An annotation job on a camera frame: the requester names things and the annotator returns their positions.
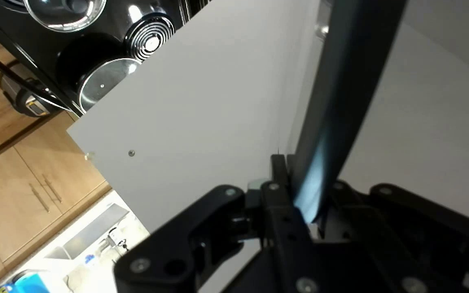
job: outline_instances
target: black stovetop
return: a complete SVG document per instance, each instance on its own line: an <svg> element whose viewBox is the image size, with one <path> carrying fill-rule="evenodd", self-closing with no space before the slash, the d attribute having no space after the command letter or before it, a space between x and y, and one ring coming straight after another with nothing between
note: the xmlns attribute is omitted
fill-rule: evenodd
<svg viewBox="0 0 469 293"><path fill-rule="evenodd" d="M108 0L96 22L65 34L43 27L26 11L8 8L8 3L20 1L0 0L0 42L72 109L75 83L88 66L100 58L129 57L124 37L135 22L132 9L142 14L161 13L173 21L174 29L188 18L181 5L184 0Z"/></svg>

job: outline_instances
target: small hole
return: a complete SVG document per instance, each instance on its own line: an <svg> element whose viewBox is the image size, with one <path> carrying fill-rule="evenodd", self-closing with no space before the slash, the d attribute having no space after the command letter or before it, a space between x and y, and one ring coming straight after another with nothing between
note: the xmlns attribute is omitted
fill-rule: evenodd
<svg viewBox="0 0 469 293"><path fill-rule="evenodd" d="M168 275L181 275L183 272L186 272L186 262L181 259L174 259L166 263L165 272Z"/></svg>

